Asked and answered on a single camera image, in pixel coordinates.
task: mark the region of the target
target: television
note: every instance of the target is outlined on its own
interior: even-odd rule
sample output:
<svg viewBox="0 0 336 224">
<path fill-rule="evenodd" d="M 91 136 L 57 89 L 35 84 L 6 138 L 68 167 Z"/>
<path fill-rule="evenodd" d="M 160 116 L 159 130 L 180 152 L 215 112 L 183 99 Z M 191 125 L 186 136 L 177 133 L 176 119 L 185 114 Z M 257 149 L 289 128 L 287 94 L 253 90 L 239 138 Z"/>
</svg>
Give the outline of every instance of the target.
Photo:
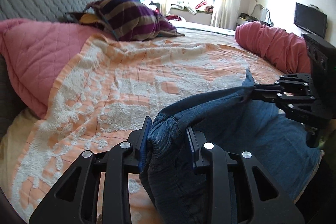
<svg viewBox="0 0 336 224">
<path fill-rule="evenodd" d="M 309 33 L 324 38 L 327 30 L 327 15 L 313 7 L 296 3 L 294 24 Z"/>
</svg>

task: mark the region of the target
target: pillow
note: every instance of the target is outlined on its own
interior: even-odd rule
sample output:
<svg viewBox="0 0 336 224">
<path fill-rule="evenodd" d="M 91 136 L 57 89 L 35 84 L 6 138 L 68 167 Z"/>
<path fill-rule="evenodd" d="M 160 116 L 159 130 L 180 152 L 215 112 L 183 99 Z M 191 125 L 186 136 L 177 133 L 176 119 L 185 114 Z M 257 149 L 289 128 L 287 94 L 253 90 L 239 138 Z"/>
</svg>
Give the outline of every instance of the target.
<svg viewBox="0 0 336 224">
<path fill-rule="evenodd" d="M 293 33 L 255 21 L 237 27 L 236 41 L 285 74 L 310 73 L 306 42 Z"/>
<path fill-rule="evenodd" d="M 89 3 L 119 41 L 144 41 L 155 37 L 183 36 L 161 14 L 139 0 L 99 0 Z"/>
<path fill-rule="evenodd" d="M 106 30 L 107 32 L 110 32 L 109 25 L 103 20 L 101 20 L 99 17 L 97 17 L 97 15 L 95 14 L 69 12 L 66 13 L 66 15 L 70 16 L 70 20 L 68 20 L 68 22 L 74 22 L 81 25 L 91 26 L 102 31 Z"/>
<path fill-rule="evenodd" d="M 49 93 L 57 75 L 95 33 L 112 38 L 96 28 L 73 23 L 0 21 L 0 53 L 6 60 L 10 82 L 22 101 L 41 119 L 47 112 Z"/>
</svg>

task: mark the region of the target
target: black plastic bracket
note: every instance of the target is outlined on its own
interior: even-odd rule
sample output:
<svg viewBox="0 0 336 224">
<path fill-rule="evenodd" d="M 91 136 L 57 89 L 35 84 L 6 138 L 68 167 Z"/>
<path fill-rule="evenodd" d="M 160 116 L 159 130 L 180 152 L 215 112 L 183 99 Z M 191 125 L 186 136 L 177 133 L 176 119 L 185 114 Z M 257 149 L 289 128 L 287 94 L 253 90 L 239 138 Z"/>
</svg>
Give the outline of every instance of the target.
<svg viewBox="0 0 336 224">
<path fill-rule="evenodd" d="M 186 131 L 192 168 L 196 174 L 207 174 L 208 213 L 206 223 L 232 224 L 231 189 L 235 189 L 239 224 L 304 224 L 304 218 L 287 193 L 249 152 L 241 155 L 225 152 L 206 142 L 202 132 Z M 234 185 L 231 185 L 232 173 Z"/>
<path fill-rule="evenodd" d="M 309 128 L 306 143 L 317 147 L 319 130 L 324 129 L 333 117 L 332 109 L 327 107 L 318 94 L 311 75 L 296 73 L 281 75 L 274 85 L 255 85 L 251 99 L 275 103 L 286 117 L 300 122 Z"/>
</svg>

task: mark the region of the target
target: clothes on windowsill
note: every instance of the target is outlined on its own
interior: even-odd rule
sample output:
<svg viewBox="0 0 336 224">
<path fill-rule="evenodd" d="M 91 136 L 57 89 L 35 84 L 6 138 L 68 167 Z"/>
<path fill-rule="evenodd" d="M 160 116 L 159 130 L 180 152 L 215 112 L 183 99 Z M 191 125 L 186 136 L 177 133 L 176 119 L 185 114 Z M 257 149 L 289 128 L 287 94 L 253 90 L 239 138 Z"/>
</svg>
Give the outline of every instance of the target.
<svg viewBox="0 0 336 224">
<path fill-rule="evenodd" d="M 197 11 L 191 7 L 189 4 L 184 4 L 184 3 L 174 3 L 170 6 L 171 8 L 178 9 L 178 10 L 184 10 L 187 9 L 189 13 L 192 15 L 196 15 Z"/>
<path fill-rule="evenodd" d="M 206 6 L 205 9 L 204 9 L 205 12 L 209 12 L 209 13 L 213 13 L 213 6 L 210 5 L 210 6 Z"/>
<path fill-rule="evenodd" d="M 199 13 L 199 14 L 209 14 L 209 15 L 211 15 L 212 14 L 212 12 L 206 12 L 206 11 L 204 11 L 204 10 L 196 10 L 196 12 L 197 13 Z"/>
<path fill-rule="evenodd" d="M 209 3 L 206 0 L 204 0 L 200 3 L 198 3 L 195 8 L 197 10 L 197 9 L 201 8 L 202 6 L 207 5 L 207 4 L 209 4 Z"/>
</svg>

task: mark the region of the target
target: denim fabric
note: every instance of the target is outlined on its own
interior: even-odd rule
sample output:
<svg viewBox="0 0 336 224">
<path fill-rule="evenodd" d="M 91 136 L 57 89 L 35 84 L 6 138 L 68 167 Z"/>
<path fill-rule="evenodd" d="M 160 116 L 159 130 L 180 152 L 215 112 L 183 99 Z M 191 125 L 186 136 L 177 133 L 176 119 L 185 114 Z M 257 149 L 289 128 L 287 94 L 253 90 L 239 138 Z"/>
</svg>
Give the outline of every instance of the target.
<svg viewBox="0 0 336 224">
<path fill-rule="evenodd" d="M 306 146 L 302 125 L 278 114 L 275 104 L 250 100 L 253 89 L 247 70 L 241 87 L 193 95 L 155 118 L 140 179 L 165 223 L 203 223 L 206 177 L 188 162 L 189 125 L 225 151 L 250 151 L 293 200 L 307 184 L 320 151 Z"/>
</svg>

